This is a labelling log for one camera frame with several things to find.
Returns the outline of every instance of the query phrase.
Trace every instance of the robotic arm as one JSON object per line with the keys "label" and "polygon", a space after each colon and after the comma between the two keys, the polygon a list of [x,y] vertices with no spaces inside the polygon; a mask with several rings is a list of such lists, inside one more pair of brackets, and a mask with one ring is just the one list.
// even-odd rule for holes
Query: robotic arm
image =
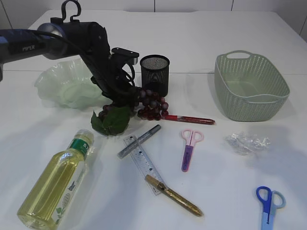
{"label": "robotic arm", "polygon": [[[72,1],[78,13],[66,19],[66,4]],[[93,77],[92,82],[102,90],[102,94],[113,100],[117,106],[134,105],[137,88],[134,85],[133,65],[139,54],[110,46],[104,27],[95,22],[81,23],[74,17],[81,14],[76,0],[66,0],[62,4],[62,18],[51,18],[37,30],[0,30],[0,81],[4,63],[23,58],[44,55],[48,59],[60,59],[80,55]],[[128,65],[132,76],[122,68]]]}

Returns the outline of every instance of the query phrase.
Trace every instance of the plastic bag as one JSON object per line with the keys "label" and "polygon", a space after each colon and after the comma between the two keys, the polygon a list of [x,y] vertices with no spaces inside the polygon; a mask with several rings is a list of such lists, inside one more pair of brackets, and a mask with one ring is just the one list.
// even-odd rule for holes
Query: plastic bag
{"label": "plastic bag", "polygon": [[233,133],[225,137],[225,140],[238,154],[243,156],[263,152],[270,145],[269,138],[259,139],[257,135],[246,135],[244,132],[240,134]]}

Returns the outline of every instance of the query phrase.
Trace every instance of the red grapes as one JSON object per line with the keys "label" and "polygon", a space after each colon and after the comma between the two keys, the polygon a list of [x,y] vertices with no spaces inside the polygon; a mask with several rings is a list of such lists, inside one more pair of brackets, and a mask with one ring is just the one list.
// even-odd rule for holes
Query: red grapes
{"label": "red grapes", "polygon": [[142,119],[159,121],[168,115],[168,103],[157,92],[140,90],[139,100],[144,105],[144,108],[138,111],[138,116]]}
{"label": "red grapes", "polygon": [[[131,102],[131,104],[128,105],[131,108],[131,114],[133,114],[135,108],[138,107],[140,103],[144,106],[144,108],[138,110],[137,116],[142,119],[159,121],[168,115],[168,103],[166,103],[165,98],[160,97],[157,92],[140,88],[136,101]],[[107,113],[114,108],[114,106],[116,106],[114,103],[104,105],[103,111],[99,113],[98,117],[103,120],[107,116]]]}

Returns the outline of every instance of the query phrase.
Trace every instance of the marker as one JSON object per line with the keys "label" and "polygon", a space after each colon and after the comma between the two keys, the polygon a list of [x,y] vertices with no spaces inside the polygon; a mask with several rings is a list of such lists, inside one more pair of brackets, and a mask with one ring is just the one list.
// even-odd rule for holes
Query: marker
{"label": "marker", "polygon": [[196,124],[202,124],[202,125],[215,125],[215,121],[212,119],[192,117],[192,116],[167,115],[165,117],[162,117],[162,119],[169,120],[169,121],[196,123]]}
{"label": "marker", "polygon": [[157,179],[153,178],[150,175],[146,175],[145,180],[150,183],[153,187],[157,188],[161,191],[164,195],[168,196],[176,203],[181,205],[187,211],[193,213],[195,216],[201,217],[203,216],[203,212],[194,204],[189,202],[187,199],[183,198],[181,195],[176,193],[174,190],[166,187],[162,182],[158,181]]}
{"label": "marker", "polygon": [[138,145],[142,144],[144,141],[146,141],[148,138],[152,137],[153,134],[155,134],[156,132],[158,132],[161,129],[160,125],[156,125],[155,127],[153,127],[151,130],[147,131],[146,133],[144,133],[142,136],[140,136],[138,138],[137,141],[132,142],[131,144],[129,144],[126,148],[124,148],[122,151],[120,151],[117,156],[120,159],[123,159],[125,156],[127,156],[132,150],[134,150],[136,147],[138,147]]}

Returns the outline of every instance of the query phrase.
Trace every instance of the green leaf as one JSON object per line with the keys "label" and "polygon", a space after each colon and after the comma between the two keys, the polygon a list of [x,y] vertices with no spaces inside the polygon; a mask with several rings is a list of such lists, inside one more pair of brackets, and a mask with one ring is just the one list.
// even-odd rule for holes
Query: green leaf
{"label": "green leaf", "polygon": [[60,207],[58,207],[56,210],[57,210],[57,213],[61,213],[62,212],[62,209]]}
{"label": "green leaf", "polygon": [[108,112],[103,121],[103,128],[108,130],[111,135],[116,135],[125,131],[130,120],[130,108],[113,108]]}
{"label": "green leaf", "polygon": [[104,135],[109,135],[108,130],[103,127],[102,121],[99,119],[99,117],[96,116],[95,112],[93,112],[91,124],[92,128],[97,132],[100,132]]}

